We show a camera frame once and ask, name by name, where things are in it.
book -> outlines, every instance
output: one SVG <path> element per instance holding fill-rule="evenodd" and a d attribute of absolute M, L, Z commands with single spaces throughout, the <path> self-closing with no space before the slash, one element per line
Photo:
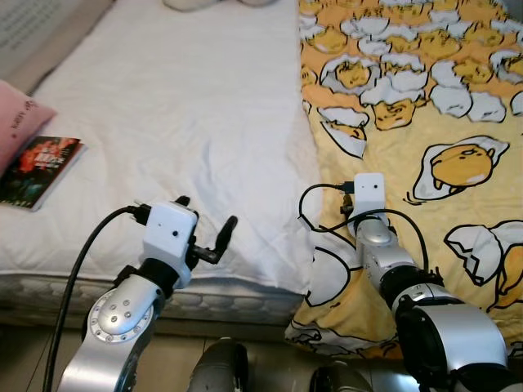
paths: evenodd
<path fill-rule="evenodd" d="M 0 178 L 0 203 L 38 210 L 84 150 L 80 139 L 35 137 Z"/>

white duvet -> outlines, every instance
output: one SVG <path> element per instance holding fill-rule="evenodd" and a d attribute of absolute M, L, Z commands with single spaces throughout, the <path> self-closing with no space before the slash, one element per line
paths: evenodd
<path fill-rule="evenodd" d="M 0 206 L 0 274 L 67 274 L 109 212 L 186 194 L 200 245 L 239 218 L 219 266 L 200 263 L 195 278 L 306 292 L 312 245 L 297 199 L 318 169 L 294 7 L 221 2 L 185 14 L 159 0 L 116 2 L 35 95 L 59 113 L 44 134 L 81 138 L 88 150 L 39 211 Z M 319 209 L 311 196 L 307 210 Z M 135 265 L 143 233 L 117 219 L 81 275 L 113 278 Z"/>

cartoon print blanket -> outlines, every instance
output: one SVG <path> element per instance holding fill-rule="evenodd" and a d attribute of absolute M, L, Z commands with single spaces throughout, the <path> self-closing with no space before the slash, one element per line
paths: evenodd
<path fill-rule="evenodd" d="M 323 182 L 382 172 L 430 269 L 523 351 L 523 24 L 494 0 L 300 0 L 302 97 Z M 343 216 L 324 191 L 321 223 Z M 389 216 L 400 244 L 418 239 Z M 322 354 L 400 355 L 348 231 L 317 234 L 311 289 L 286 337 Z"/>

